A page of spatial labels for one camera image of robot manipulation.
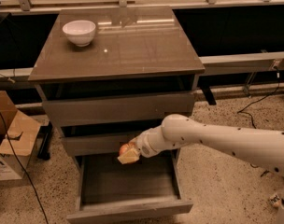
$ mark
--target white bowl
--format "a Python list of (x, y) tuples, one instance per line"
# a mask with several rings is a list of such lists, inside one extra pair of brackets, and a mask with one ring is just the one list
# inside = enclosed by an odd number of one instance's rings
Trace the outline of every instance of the white bowl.
[(94, 39), (96, 25), (92, 21), (71, 21), (64, 26), (63, 31), (69, 41), (78, 47), (85, 47)]

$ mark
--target box flap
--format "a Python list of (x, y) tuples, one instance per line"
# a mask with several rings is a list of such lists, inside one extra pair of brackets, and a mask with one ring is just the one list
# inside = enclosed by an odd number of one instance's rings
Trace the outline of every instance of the box flap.
[[(5, 91), (0, 91), (0, 111), (7, 127), (9, 127), (18, 110)], [(0, 136), (5, 133), (4, 123), (0, 117)]]
[[(35, 119), (17, 111), (14, 120), (7, 131), (10, 141), (17, 155), (28, 156), (31, 154), (37, 134), (40, 129), (40, 123)], [(0, 146), (0, 153), (13, 154), (10, 143), (4, 139)]]

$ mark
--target speckled floor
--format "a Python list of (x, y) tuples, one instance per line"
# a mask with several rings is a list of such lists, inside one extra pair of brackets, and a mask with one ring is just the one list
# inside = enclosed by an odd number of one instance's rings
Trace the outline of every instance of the speckled floor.
[[(217, 100), (215, 106), (196, 102), (192, 117), (209, 124), (250, 127), (249, 119), (237, 115), (236, 111), (258, 98), (222, 99)], [(258, 128), (284, 131), (284, 95), (268, 97), (248, 111), (253, 114)], [(34, 154), (27, 169), (49, 223), (64, 224), (67, 223), (66, 215), (75, 210), (79, 173), (65, 154), (56, 131), (51, 138), (50, 155), (49, 161), (42, 161)], [(271, 173), (261, 177), (263, 171), (208, 147), (197, 144), (184, 147), (179, 156), (178, 172), (183, 197), (194, 203), (191, 212), (123, 224), (273, 224), (277, 210), (267, 199), (283, 187), (284, 178)], [(26, 177), (0, 181), (0, 223), (45, 223)]]

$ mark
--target cardboard box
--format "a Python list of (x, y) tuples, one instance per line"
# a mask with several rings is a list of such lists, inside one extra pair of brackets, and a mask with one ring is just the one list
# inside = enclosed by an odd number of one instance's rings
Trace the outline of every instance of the cardboard box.
[[(0, 91), (0, 111), (7, 125), (7, 134), (22, 166), (27, 167), (40, 129), (40, 123), (23, 114), (5, 91)], [(13, 154), (0, 117), (0, 180), (22, 179), (24, 171)]]

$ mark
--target open drawer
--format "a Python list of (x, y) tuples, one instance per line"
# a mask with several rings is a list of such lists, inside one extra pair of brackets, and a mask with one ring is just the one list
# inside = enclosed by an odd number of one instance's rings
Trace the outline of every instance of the open drawer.
[(188, 213), (173, 153), (122, 165), (116, 153), (83, 156), (76, 213), (70, 223), (114, 223)]

